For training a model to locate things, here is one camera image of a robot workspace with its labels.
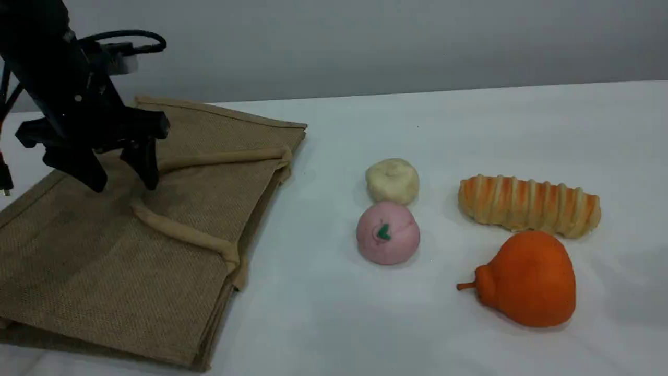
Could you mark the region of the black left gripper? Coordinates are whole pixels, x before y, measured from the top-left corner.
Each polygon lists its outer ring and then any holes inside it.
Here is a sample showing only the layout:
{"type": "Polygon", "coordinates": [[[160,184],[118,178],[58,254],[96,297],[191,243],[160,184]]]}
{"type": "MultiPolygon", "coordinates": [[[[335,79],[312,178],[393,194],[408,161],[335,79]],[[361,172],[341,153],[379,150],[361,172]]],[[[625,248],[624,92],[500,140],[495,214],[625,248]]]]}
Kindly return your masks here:
{"type": "Polygon", "coordinates": [[[79,95],[46,95],[36,103],[44,117],[22,123],[15,136],[26,148],[53,147],[45,149],[44,164],[101,193],[108,177],[91,150],[123,149],[120,159],[148,190],[157,188],[156,140],[167,138],[170,128],[164,112],[136,109],[104,96],[86,100],[79,95]],[[91,150],[72,150],[79,148],[91,150]]]}

